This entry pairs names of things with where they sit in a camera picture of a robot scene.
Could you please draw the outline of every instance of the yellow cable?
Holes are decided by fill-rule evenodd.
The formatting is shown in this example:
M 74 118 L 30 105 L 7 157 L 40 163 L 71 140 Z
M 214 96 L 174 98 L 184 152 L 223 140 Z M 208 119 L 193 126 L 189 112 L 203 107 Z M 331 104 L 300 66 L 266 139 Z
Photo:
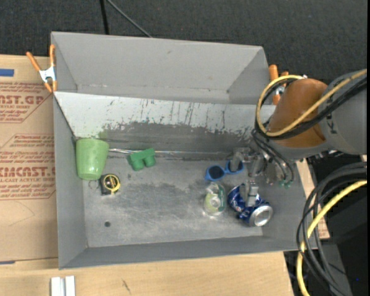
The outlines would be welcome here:
M 288 78 L 288 79 L 294 79 L 296 77 L 296 79 L 302 79 L 303 77 L 301 76 L 295 76 L 295 75 L 289 75 L 289 76 L 283 76 L 283 77 L 280 77 L 278 79 L 275 79 L 274 81 L 270 82 L 269 85 L 267 85 L 267 87 L 265 88 L 265 90 L 262 92 L 262 95 L 260 96 L 259 98 L 259 101 L 258 101 L 258 105 L 257 105 L 257 111 L 256 111 L 256 115 L 257 115 L 257 122 L 258 122 L 258 125 L 260 127 L 260 129 L 262 130 L 262 132 L 264 132 L 267 136 L 270 136 L 270 137 L 276 137 L 276 136 L 279 136 L 279 135 L 282 135 L 290 130 L 292 130 L 294 127 L 296 127 L 300 122 L 302 122 L 307 116 L 309 116 L 309 114 L 311 114 L 312 112 L 314 112 L 315 109 L 317 109 L 323 102 L 325 102 L 328 98 L 330 98 L 334 93 L 336 93 L 339 89 L 341 89 L 342 87 L 344 87 L 346 84 L 348 84 L 349 82 L 351 82 L 352 80 L 356 79 L 356 78 L 359 78 L 360 76 L 363 76 L 367 74 L 367 69 L 364 69 L 350 77 L 348 77 L 347 79 L 341 81 L 337 86 L 335 86 L 333 89 L 331 89 L 328 93 L 326 93 L 322 98 L 320 98 L 317 102 L 315 102 L 302 116 L 300 116 L 297 120 L 295 120 L 294 122 L 292 122 L 291 124 L 289 124 L 288 126 L 286 126 L 285 128 L 279 130 L 279 131 L 275 131 L 273 133 L 270 133 L 270 132 L 267 132 L 267 129 L 263 126 L 263 123 L 261 121 L 261 118 L 260 118 L 260 109 L 261 109 L 261 102 L 267 92 L 267 90 L 269 90 L 269 88 L 271 88 L 272 86 L 274 86 L 277 82 L 280 82 L 281 78 L 283 78 L 282 80 L 284 80 L 284 78 Z
M 319 221 L 322 219 L 323 216 L 326 215 L 326 213 L 343 197 L 347 196 L 349 193 L 352 191 L 356 190 L 357 188 L 364 186 L 367 184 L 367 180 L 361 180 L 358 182 L 353 183 L 352 185 L 346 187 L 344 190 L 342 190 L 340 193 L 338 193 L 335 197 L 333 197 L 323 208 L 322 210 L 316 215 L 314 220 L 311 222 L 310 226 L 307 229 L 307 238 L 311 237 L 311 234 L 314 231 L 314 228 L 318 225 Z M 306 243 L 304 240 L 300 244 L 300 249 L 302 252 L 305 251 L 305 246 Z M 305 286 L 304 280 L 303 280 L 303 271 L 302 271 L 302 266 L 303 266 L 303 256 L 299 252 L 297 255 L 297 263 L 296 263 L 296 274 L 297 274 L 297 281 L 298 281 L 298 286 L 300 288 L 300 291 L 302 292 L 303 296 L 310 296 L 307 288 Z

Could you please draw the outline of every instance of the green plastic cup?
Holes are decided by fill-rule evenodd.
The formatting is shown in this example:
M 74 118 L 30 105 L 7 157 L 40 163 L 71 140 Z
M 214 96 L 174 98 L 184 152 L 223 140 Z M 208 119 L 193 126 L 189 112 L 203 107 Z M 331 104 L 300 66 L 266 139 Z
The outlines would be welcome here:
M 76 170 L 85 180 L 98 180 L 105 167 L 109 145 L 105 141 L 92 138 L 77 140 L 75 146 Z

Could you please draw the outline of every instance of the blue soda can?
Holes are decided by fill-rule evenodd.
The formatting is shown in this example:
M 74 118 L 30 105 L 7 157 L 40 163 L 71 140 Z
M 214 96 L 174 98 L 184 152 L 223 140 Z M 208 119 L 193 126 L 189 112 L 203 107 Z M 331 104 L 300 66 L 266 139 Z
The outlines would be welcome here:
M 234 187 L 228 194 L 228 204 L 239 213 L 238 217 L 249 226 L 264 226 L 273 215 L 270 204 L 257 194 L 255 205 L 246 206 L 240 194 L 240 187 Z
M 249 226 L 264 226 L 269 222 L 273 215 L 273 208 L 262 199 L 259 194 L 256 197 L 255 205 L 246 207 L 239 218 Z
M 228 194 L 229 206 L 238 213 L 241 213 L 246 207 L 245 200 L 242 198 L 240 194 L 240 187 L 241 185 L 232 188 Z

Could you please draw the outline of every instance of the yellow tape measure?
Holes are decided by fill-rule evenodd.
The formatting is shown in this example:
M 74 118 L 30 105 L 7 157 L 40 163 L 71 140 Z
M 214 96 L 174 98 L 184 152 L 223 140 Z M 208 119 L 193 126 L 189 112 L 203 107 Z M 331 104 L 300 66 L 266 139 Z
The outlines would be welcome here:
M 121 181 L 116 175 L 104 175 L 101 177 L 101 184 L 102 184 L 102 193 L 106 194 L 114 194 L 116 193 L 120 186 Z

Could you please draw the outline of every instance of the wooden table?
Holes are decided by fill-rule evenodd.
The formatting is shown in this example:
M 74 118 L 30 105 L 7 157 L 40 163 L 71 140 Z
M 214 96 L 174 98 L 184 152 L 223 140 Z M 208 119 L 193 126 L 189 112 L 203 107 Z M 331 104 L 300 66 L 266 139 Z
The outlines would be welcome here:
M 15 57 L 19 65 L 28 61 Z M 8 58 L 0 56 L 0 64 Z M 311 190 L 308 168 L 301 166 L 305 189 Z M 273 252 L 63 271 L 56 258 L 17 261 L 0 265 L 0 295 L 49 295 L 50 278 L 69 275 L 75 276 L 77 296 L 294 294 L 284 254 Z

